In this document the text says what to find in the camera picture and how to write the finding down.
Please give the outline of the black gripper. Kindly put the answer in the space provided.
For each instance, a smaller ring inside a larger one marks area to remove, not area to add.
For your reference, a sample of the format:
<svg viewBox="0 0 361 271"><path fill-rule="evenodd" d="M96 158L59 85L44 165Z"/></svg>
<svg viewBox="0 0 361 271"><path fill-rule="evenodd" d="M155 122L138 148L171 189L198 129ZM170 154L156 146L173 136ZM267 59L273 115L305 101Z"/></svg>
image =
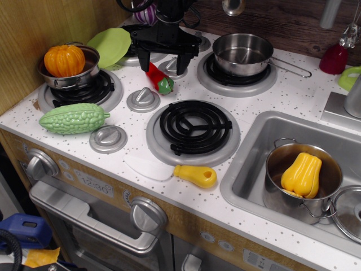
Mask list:
<svg viewBox="0 0 361 271"><path fill-rule="evenodd" d="M201 39L185 32L179 24L158 21L155 25L131 32L133 45L138 52L140 67L149 71L150 54L177 55L177 75L185 73L190 60L199 54Z"/></svg>

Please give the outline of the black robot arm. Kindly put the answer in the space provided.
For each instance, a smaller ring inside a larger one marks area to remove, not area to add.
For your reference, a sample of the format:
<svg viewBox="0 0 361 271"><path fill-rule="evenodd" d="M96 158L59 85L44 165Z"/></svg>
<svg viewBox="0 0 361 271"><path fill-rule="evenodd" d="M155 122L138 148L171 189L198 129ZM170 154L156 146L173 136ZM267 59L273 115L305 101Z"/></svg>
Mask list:
<svg viewBox="0 0 361 271"><path fill-rule="evenodd" d="M201 38L179 27L184 13L192 4L193 1L158 1L158 22L147 29L131 32L134 50L143 71L149 71L151 53L176 55L178 75L185 73L191 59L199 55Z"/></svg>

